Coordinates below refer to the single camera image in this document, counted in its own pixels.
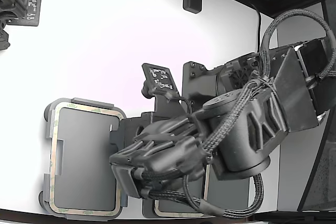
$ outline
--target white wall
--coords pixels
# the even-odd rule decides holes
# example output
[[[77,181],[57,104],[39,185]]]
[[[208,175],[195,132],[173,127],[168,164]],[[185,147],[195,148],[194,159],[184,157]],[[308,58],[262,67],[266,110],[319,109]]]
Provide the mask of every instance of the white wall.
[[[306,8],[323,17],[321,3]],[[297,16],[285,20],[278,27],[278,44],[284,46],[326,36],[320,24],[311,18]]]
[[[262,31],[270,22],[263,16]],[[43,0],[38,28],[6,30],[12,46],[0,55],[0,209],[43,213],[37,196],[49,172],[43,111],[50,102],[109,102],[128,117],[152,111],[154,101],[140,92],[144,62],[169,67],[181,90],[185,62],[211,69],[254,51],[257,14],[233,0],[203,0],[197,15],[182,0]],[[132,215],[121,217],[140,218],[139,201],[129,204]]]

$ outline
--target black braided cable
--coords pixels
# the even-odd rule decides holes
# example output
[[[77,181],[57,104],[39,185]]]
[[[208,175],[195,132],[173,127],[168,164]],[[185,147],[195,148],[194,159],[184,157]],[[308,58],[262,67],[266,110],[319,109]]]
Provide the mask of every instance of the black braided cable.
[[[196,211],[199,212],[199,204],[197,205],[196,202],[194,201],[193,197],[190,195],[190,191],[189,191],[189,175],[183,176],[182,184],[183,184],[183,192],[184,192],[184,195],[185,195],[187,201],[189,202],[189,205],[193,209],[195,209]]]
[[[229,210],[229,209],[223,209],[223,215],[219,217],[225,217],[228,219],[241,219],[241,218],[247,218],[253,214],[255,214],[261,207],[261,204],[263,203],[264,199],[264,186],[261,175],[256,175],[253,177],[254,184],[255,184],[255,199],[250,207],[244,210]],[[191,200],[188,200],[186,194],[179,193],[177,191],[150,191],[149,196],[151,199],[154,200],[170,200],[173,202],[179,202],[185,205],[188,205],[192,208],[194,208],[196,211],[200,212],[199,206],[201,203],[201,200],[196,197],[191,197]]]
[[[317,23],[319,23],[323,27],[323,29],[327,33],[328,38],[330,39],[332,57],[330,59],[330,62],[326,65],[326,67],[320,73],[317,73],[317,77],[320,80],[323,80],[328,75],[328,73],[330,72],[330,70],[332,69],[336,61],[335,35],[332,32],[329,25],[327,24],[327,22],[323,18],[321,18],[316,13],[313,13],[309,10],[304,10],[304,9],[293,9],[293,10],[284,12],[283,14],[278,16],[276,19],[274,19],[273,22],[269,25],[269,27],[267,28],[264,34],[264,37],[261,43],[260,57],[262,59],[262,64],[260,65],[260,70],[261,70],[260,72],[262,72],[263,77],[267,77],[267,78],[269,77],[270,75],[269,43],[270,43],[271,36],[281,22],[283,22],[287,18],[294,17],[294,16],[305,16],[305,17],[309,17],[315,20]]]

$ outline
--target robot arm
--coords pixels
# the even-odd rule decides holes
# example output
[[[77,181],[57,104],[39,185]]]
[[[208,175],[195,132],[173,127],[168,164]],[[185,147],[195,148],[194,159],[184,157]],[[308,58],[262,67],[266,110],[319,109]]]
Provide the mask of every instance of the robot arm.
[[[328,38],[269,50],[277,25],[297,15],[319,22]],[[208,215],[254,214],[264,197],[260,173],[270,164],[269,154],[288,134],[317,127],[321,115],[336,104],[336,94],[330,91],[336,86],[335,60],[336,39],[327,23],[309,11],[292,10],[272,22],[259,54],[210,71],[186,63],[183,97],[169,69],[144,64],[142,93],[155,97],[156,111],[144,113],[136,132],[128,135],[130,145],[110,157],[118,183],[130,197],[171,200]],[[119,130],[126,131],[132,123],[135,120],[122,120]],[[207,165],[220,180],[253,177],[253,204],[245,210],[225,210],[191,196],[188,181],[202,177]],[[179,188],[184,193],[176,192]]]

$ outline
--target black cable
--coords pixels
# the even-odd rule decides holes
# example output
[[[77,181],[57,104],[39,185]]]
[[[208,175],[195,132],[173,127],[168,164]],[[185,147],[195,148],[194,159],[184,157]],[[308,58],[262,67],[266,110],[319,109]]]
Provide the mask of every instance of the black cable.
[[[187,98],[181,97],[180,101],[183,101],[187,104],[188,107],[188,113],[191,115],[193,113],[193,107],[191,106],[190,101]]]
[[[258,8],[254,5],[254,4],[251,4],[250,5],[254,8],[254,10],[256,10],[257,14],[258,14],[258,38],[257,38],[257,52],[260,51],[260,33],[261,33],[261,13],[260,11],[258,10]]]
[[[220,69],[220,71],[218,72],[216,76],[216,96],[219,96],[218,84],[219,84],[220,75],[222,74],[224,69],[225,69],[225,65],[222,66],[222,68]]]
[[[333,65],[336,61],[336,38],[333,31],[323,18],[321,18],[316,13],[304,9],[293,9],[284,12],[283,14],[279,15],[276,19],[274,19],[273,22],[269,25],[264,34],[264,37],[262,38],[262,43],[260,47],[260,57],[262,62],[262,64],[260,64],[260,73],[262,73],[262,77],[266,78],[269,77],[270,75],[269,43],[271,36],[280,23],[282,23],[287,18],[294,16],[304,16],[315,20],[323,27],[323,29],[327,33],[327,37],[329,38],[331,44],[332,57],[330,59],[330,62],[326,65],[326,67],[320,73],[317,73],[317,77],[320,80],[323,80],[328,75],[330,70],[333,68]]]
[[[199,212],[199,205],[196,204],[196,202],[194,201],[193,197],[190,195],[190,191],[189,191],[189,175],[185,175],[183,176],[183,180],[182,180],[182,184],[183,184],[183,192],[184,195],[186,197],[186,199],[189,202],[189,205],[196,210],[197,212]]]
[[[190,207],[188,200],[186,199],[183,193],[179,193],[178,191],[150,191],[149,198],[154,200],[169,200],[173,202],[178,202],[185,204]],[[193,198],[193,200],[199,204],[200,199]]]

